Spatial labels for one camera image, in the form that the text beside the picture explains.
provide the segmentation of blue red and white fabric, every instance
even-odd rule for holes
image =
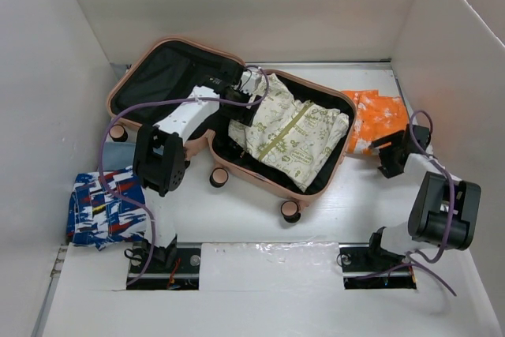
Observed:
[[[132,167],[105,173],[105,178],[121,195],[145,204]],[[102,250],[115,242],[140,241],[146,226],[145,211],[107,193],[99,182],[99,173],[77,175],[66,227],[67,237],[74,245],[94,245]]]

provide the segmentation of white table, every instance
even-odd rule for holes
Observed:
[[[398,95],[388,64],[271,66],[328,87]],[[417,195],[405,175],[387,180],[377,165],[348,155],[328,191],[289,225],[281,200],[249,183],[232,177],[212,188],[210,154],[200,153],[177,191],[147,196],[158,238],[176,230],[180,242],[226,243],[204,244],[200,290],[126,291],[125,245],[70,247],[44,335],[501,335],[469,252],[433,266],[457,298],[419,271],[417,291],[343,289],[335,242],[366,242],[406,221]]]

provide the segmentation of purple cable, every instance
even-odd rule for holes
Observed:
[[[260,104],[268,94],[268,90],[270,89],[270,82],[268,81],[268,75],[265,73],[261,67],[256,66],[256,65],[249,65],[246,66],[246,68],[254,68],[257,69],[261,75],[264,76],[265,78],[265,83],[267,85],[267,88],[265,90],[265,93],[263,96],[261,96],[260,99],[251,102],[251,103],[239,103],[239,102],[234,102],[232,100],[226,100],[226,99],[216,99],[216,98],[185,98],[185,99],[172,99],[172,100],[163,100],[161,102],[150,102],[150,103],[140,103],[136,104],[134,106],[128,107],[119,114],[116,115],[115,118],[112,119],[112,121],[109,123],[109,125],[105,128],[105,133],[103,134],[102,141],[100,142],[100,149],[99,149],[99,157],[98,157],[98,172],[99,172],[99,180],[100,183],[102,183],[103,188],[113,197],[117,197],[118,199],[121,199],[123,201],[126,201],[128,203],[131,203],[133,205],[136,205],[138,208],[144,209],[145,213],[148,215],[148,218],[151,222],[151,248],[149,249],[149,254],[148,258],[145,261],[144,267],[140,271],[139,275],[136,276],[134,279],[130,280],[129,282],[126,283],[126,286],[130,286],[134,284],[137,280],[139,280],[142,275],[145,274],[147,271],[149,264],[151,263],[152,259],[152,254],[154,253],[155,249],[155,236],[156,236],[156,226],[155,226],[155,217],[152,214],[151,210],[142,203],[139,203],[138,201],[134,199],[130,199],[129,197],[125,197],[121,195],[120,193],[117,193],[114,191],[109,184],[107,183],[105,176],[103,174],[103,148],[105,146],[105,142],[107,141],[107,135],[109,134],[110,129],[116,124],[116,122],[119,121],[120,118],[124,117],[126,114],[132,112],[133,110],[139,110],[141,108],[147,108],[147,107],[161,107],[161,106],[168,106],[170,104],[180,104],[180,103],[194,103],[197,101],[204,101],[204,102],[219,102],[222,104],[230,104],[231,106],[237,106],[237,107],[251,107],[255,106],[257,104]]]
[[[428,112],[426,112],[425,110],[416,110],[415,112],[412,113],[412,115],[410,116],[410,120],[409,120],[410,137],[412,138],[412,142],[416,146],[417,150],[422,155],[431,159],[429,154],[419,145],[419,143],[417,142],[417,140],[413,134],[413,120],[418,114],[423,114],[424,116],[426,116],[426,118],[429,121],[430,135],[433,132],[433,120],[430,117],[430,115],[428,114]],[[447,170],[445,170],[435,160],[431,159],[430,162],[438,171],[443,173],[443,175],[446,177],[447,181],[449,182],[449,210],[447,213],[447,222],[446,222],[445,230],[443,231],[442,242],[440,243],[440,247],[439,247],[438,252],[436,253],[436,255],[433,258],[429,258],[426,254],[424,254],[419,249],[416,249],[413,252],[406,252],[406,256],[410,259],[411,262],[405,263],[405,264],[399,264],[397,266],[394,266],[393,268],[387,269],[386,271],[374,272],[369,275],[363,275],[363,276],[358,277],[358,279],[375,278],[377,276],[381,276],[381,275],[390,273],[392,271],[399,270],[400,268],[407,268],[407,267],[420,268],[421,270],[424,270],[427,273],[429,273],[433,278],[437,279],[440,283],[442,283],[451,292],[451,294],[453,294],[454,296],[457,296],[455,291],[451,288],[451,286],[449,286],[447,284],[446,281],[444,281],[442,278],[440,278],[435,272],[433,272],[432,270],[430,270],[429,268],[427,268],[423,264],[420,264],[414,258],[411,257],[412,254],[416,253],[416,254],[419,254],[420,256],[422,256],[426,260],[426,262],[428,262],[430,264],[434,264],[434,263],[438,262],[440,260],[440,258],[442,257],[443,251],[447,248],[447,240],[449,239],[449,234],[451,233],[452,218],[455,214],[455,183],[451,177],[451,174]]]

